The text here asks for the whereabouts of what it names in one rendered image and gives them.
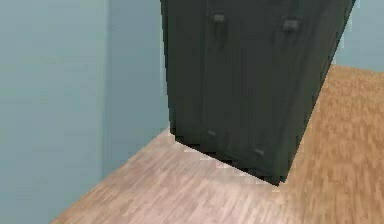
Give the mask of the dark green cupboard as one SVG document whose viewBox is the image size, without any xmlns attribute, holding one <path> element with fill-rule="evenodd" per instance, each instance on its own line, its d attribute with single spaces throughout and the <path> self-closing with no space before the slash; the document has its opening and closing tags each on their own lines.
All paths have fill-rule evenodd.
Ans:
<svg viewBox="0 0 384 224">
<path fill-rule="evenodd" d="M 160 0 L 170 132 L 284 182 L 356 0 Z"/>
</svg>

